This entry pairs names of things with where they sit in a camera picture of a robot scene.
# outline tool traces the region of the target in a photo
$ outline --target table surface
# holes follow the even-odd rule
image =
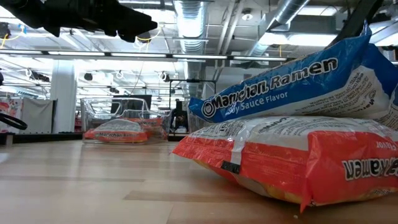
[[[261,197],[154,145],[0,148],[1,223],[398,223],[398,194],[309,208]]]

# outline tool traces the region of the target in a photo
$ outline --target red and white ramen bag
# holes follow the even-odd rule
[[[398,133],[371,120],[269,117],[203,128],[173,153],[303,211],[397,191],[397,141]]]

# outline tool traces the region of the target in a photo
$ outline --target wooden table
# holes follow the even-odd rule
[[[398,195],[309,208],[256,195],[175,143],[20,144],[0,149],[1,223],[398,223]]]

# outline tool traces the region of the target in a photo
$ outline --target ceiling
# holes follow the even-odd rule
[[[349,3],[349,8],[355,7],[359,0],[311,0],[299,13],[302,19],[305,15],[317,16],[317,18],[334,19],[337,11],[339,14],[343,13],[348,8],[346,2]],[[137,1],[122,1],[127,7],[130,4],[127,2]],[[204,54],[213,55],[216,53],[220,35],[223,31],[224,21],[229,11],[227,10],[231,4],[230,0],[215,0],[204,1],[207,6],[206,12],[206,33],[204,39],[206,40]],[[226,54],[241,54],[244,55],[257,40],[259,36],[259,25],[263,16],[270,11],[277,8],[278,0],[246,0],[243,8],[251,10],[250,14],[252,19],[245,21],[242,19],[242,13],[236,12],[235,16],[238,17],[236,27],[233,29],[231,23],[227,32],[233,31],[233,36],[230,44],[228,45]],[[158,22],[158,29],[150,31],[152,40],[149,44],[142,44],[139,41],[136,43],[128,43],[121,40],[119,37],[108,37],[100,32],[87,32],[85,30],[67,29],[63,28],[59,38],[54,37],[43,29],[31,29],[27,26],[21,26],[23,23],[15,18],[12,14],[8,13],[5,9],[0,9],[0,22],[8,22],[11,30],[11,38],[18,37],[13,40],[5,41],[3,49],[25,49],[25,50],[72,50],[72,51],[103,51],[103,52],[147,52],[147,53],[171,53],[181,54],[182,49],[180,41],[177,37],[177,15],[174,11],[160,11],[146,8],[135,8],[137,11],[144,12],[152,16],[152,20]],[[296,29],[300,32],[299,20],[297,24],[293,25],[291,29]],[[266,54],[277,57],[301,57],[318,50],[323,47],[314,47],[307,45],[292,45],[290,43],[283,44],[278,47],[269,47]],[[27,69],[40,72],[51,78],[52,76],[52,62],[51,58],[40,57],[10,57],[0,55],[0,67],[3,69],[1,72],[4,75],[5,83],[44,83],[29,78]],[[221,72],[217,82],[217,90],[226,88],[243,79],[244,74],[256,75],[261,73],[267,68],[250,68],[243,69],[239,66],[229,66]],[[270,63],[269,67],[276,66],[278,63]],[[99,59],[78,59],[75,60],[75,66],[78,67],[79,72],[79,85],[119,85],[131,86],[131,88],[120,88],[125,94],[140,94],[142,89],[134,90],[134,86],[146,85],[152,87],[168,87],[168,83],[164,83],[159,79],[159,74],[164,72],[169,74],[172,78],[185,79],[184,62],[181,60],[176,61],[127,61],[127,60],[99,60]],[[212,79],[215,73],[214,62],[206,62],[204,65],[205,75],[203,78]],[[102,79],[94,79],[93,81],[86,81],[84,75],[92,73],[94,76],[106,77]],[[188,85],[178,85],[183,90],[176,92],[175,98],[180,100],[184,96],[188,96]],[[25,91],[26,93],[36,94],[40,97],[48,97],[50,87],[18,87],[18,90]],[[13,94],[9,88],[1,89],[2,94]],[[147,90],[154,96],[169,94],[168,90]],[[78,98],[90,97],[93,95],[106,96],[112,95],[106,88],[79,88]],[[168,105],[169,99],[164,97],[164,105]]]

